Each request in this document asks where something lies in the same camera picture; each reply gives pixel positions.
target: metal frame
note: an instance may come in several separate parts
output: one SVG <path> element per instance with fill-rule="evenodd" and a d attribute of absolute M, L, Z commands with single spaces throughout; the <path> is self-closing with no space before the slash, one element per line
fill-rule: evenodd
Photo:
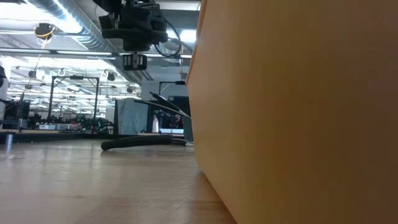
<path fill-rule="evenodd" d="M 116 60 L 122 55 L 131 54 L 129 52 L 92 52 L 83 50 L 45 50 L 45 49 L 14 49 L 9 47 L 0 47 L 1 55 L 8 56 L 31 56 L 35 57 L 41 54 L 42 57 L 51 58 L 82 58 L 82 59 L 103 59 L 103 60 Z M 148 58 L 166 58 L 160 54 L 140 53 Z M 191 59 L 192 55 L 179 55 L 173 59 Z"/>
<path fill-rule="evenodd" d="M 166 82 L 166 81 L 160 81 L 159 82 L 159 95 L 161 96 L 162 94 L 161 94 L 161 91 L 162 91 L 162 85 L 164 84 L 164 83 L 170 83 L 170 84 L 176 84 L 176 85 L 186 85 L 186 84 L 179 84 L 178 83 L 179 81 L 176 81 L 176 82 Z"/>
<path fill-rule="evenodd" d="M 53 76 L 52 77 L 52 81 L 51 81 L 51 92 L 50 92 L 50 103 L 49 103 L 49 115 L 47 117 L 47 119 L 49 119 L 51 117 L 51 109 L 52 109 L 52 98 L 53 98 L 53 94 L 54 94 L 54 88 L 55 88 L 55 80 L 57 78 L 62 78 L 62 79 L 66 79 L 66 78 L 70 78 L 66 77 L 66 76 Z M 97 104 L 98 104 L 98 90 L 100 88 L 100 78 L 98 77 L 82 77 L 83 79 L 95 79 L 97 80 L 97 85 L 96 85 L 96 91 L 95 91 L 95 104 L 94 104 L 94 119 L 96 118 L 97 115 Z M 94 133 L 95 127 L 93 126 L 93 129 L 91 130 L 91 133 Z"/>

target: black cable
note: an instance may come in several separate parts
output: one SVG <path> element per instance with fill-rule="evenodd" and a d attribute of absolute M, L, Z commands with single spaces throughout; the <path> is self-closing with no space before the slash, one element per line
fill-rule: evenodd
<path fill-rule="evenodd" d="M 49 35 L 51 35 L 53 32 L 54 32 L 54 29 L 53 29 L 51 32 L 49 32 L 48 34 L 45 35 L 45 42 L 44 42 L 44 44 L 42 45 L 42 49 L 44 49 L 44 47 L 48 44 L 47 39 L 48 39 Z M 37 57 L 37 63 L 36 63 L 35 69 L 33 69 L 34 77 L 36 76 L 37 67 L 39 66 L 39 62 L 40 62 L 40 59 L 41 59 L 41 58 L 42 58 L 42 54 L 39 54 L 39 56 Z M 24 91 L 22 92 L 22 94 L 24 94 L 24 93 L 26 92 L 26 87 L 29 86 L 29 84 L 31 83 L 31 81 L 33 80 L 34 77 L 31 77 L 31 78 L 30 78 L 30 80 L 29 80 L 29 82 L 27 83 L 27 85 L 25 86 L 25 89 L 24 89 Z"/>
<path fill-rule="evenodd" d="M 191 54 L 193 53 L 193 49 L 188 44 L 186 44 L 184 41 L 179 41 L 178 39 L 171 38 L 171 37 L 169 37 L 169 40 L 171 40 L 175 44 L 182 44 L 186 49 L 188 49 L 191 52 Z"/>
<path fill-rule="evenodd" d="M 157 45 L 155 45 L 155 49 L 163 57 L 178 57 L 178 55 L 180 54 L 181 48 L 182 48 L 180 34 L 177 32 L 176 28 L 174 28 L 174 26 L 167 19 L 165 19 L 165 21 L 173 29 L 173 31 L 175 32 L 175 35 L 177 36 L 177 39 L 179 41 L 178 50 L 173 54 L 165 54 L 159 50 Z"/>
<path fill-rule="evenodd" d="M 122 147 L 168 145 L 172 144 L 172 142 L 173 136 L 168 134 L 134 136 L 102 142 L 101 148 L 102 150 L 107 151 L 109 149 Z"/>
<path fill-rule="evenodd" d="M 168 108 L 168 107 L 166 107 L 166 106 L 163 106 L 163 105 L 160 105 L 160 104 L 157 104 L 157 103 L 152 103 L 152 102 L 145 101 L 145 100 L 137 100 L 137 99 L 134 99 L 134 98 L 133 98 L 133 100 L 134 100 L 135 102 L 137 102 L 137 103 L 143 103 L 143 104 L 146 104 L 146 105 L 158 106 L 158 107 L 161 107 L 161 108 L 165 108 L 165 109 L 167 109 L 167 110 L 169 110 L 169 111 L 173 111 L 174 113 L 179 114 L 179 115 L 181 115 L 181 116 L 187 116 L 187 115 L 184 114 L 184 113 L 181 113 L 181 112 L 179 112 L 179 111 L 173 110 L 172 108 Z"/>

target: orange box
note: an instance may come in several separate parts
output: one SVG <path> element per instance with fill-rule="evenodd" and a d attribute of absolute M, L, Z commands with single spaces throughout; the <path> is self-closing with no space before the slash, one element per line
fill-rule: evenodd
<path fill-rule="evenodd" d="M 195 150 L 238 223 L 398 223 L 397 9 L 203 2 Z"/>

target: desk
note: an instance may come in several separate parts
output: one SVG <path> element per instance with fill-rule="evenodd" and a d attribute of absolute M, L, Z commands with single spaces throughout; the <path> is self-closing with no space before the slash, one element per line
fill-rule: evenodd
<path fill-rule="evenodd" d="M 15 144 L 0 153 L 0 222 L 235 223 L 192 147 L 104 152 L 98 140 Z"/>

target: ceiling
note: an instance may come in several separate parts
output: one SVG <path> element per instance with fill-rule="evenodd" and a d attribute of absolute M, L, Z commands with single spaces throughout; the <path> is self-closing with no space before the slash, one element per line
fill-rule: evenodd
<path fill-rule="evenodd" d="M 180 72 L 187 72 L 190 59 L 150 58 L 148 69 L 144 72 L 126 72 L 119 66 L 118 54 L 124 53 L 123 43 L 119 39 L 104 40 L 101 37 L 98 16 L 106 14 L 92 0 L 49 0 L 59 6 L 64 13 L 64 19 L 57 17 L 56 13 L 39 7 L 40 0 L 26 0 L 28 4 L 4 3 L 0 0 L 0 63 L 3 67 L 11 69 L 8 73 L 10 87 L 7 96 L 18 100 L 24 93 L 25 98 L 32 100 L 33 108 L 47 110 L 50 93 L 51 76 L 78 75 L 85 78 L 99 78 L 99 115 L 103 115 L 105 108 L 114 104 L 115 98 L 135 97 L 140 98 L 143 82 L 177 81 Z M 160 8 L 168 21 L 174 25 L 184 42 L 190 47 L 195 44 L 196 27 L 200 10 L 200 1 L 159 0 Z M 54 24 L 57 30 L 46 43 L 45 50 L 50 54 L 42 54 L 39 58 L 37 52 L 30 53 L 29 49 L 41 49 L 42 40 L 36 38 L 33 29 L 40 22 Z M 168 34 L 175 37 L 172 29 Z M 95 44 L 87 45 L 88 33 L 90 38 L 96 39 Z M 160 46 L 165 53 L 171 54 L 177 50 L 177 45 L 168 42 Z M 20 49 L 17 54 L 2 51 L 3 48 Z M 110 57 L 91 57 L 89 55 L 57 54 L 55 50 L 82 52 L 113 52 Z M 157 54 L 151 49 L 147 54 Z M 28 76 L 30 70 L 37 67 L 37 78 Z M 114 73 L 115 81 L 107 80 L 108 73 Z M 31 90 L 26 90 L 26 85 L 31 85 Z M 54 89 L 55 107 L 53 111 L 63 109 L 71 111 L 92 113 L 95 97 L 95 80 L 69 80 L 56 79 Z M 127 87 L 133 89 L 128 93 Z"/>

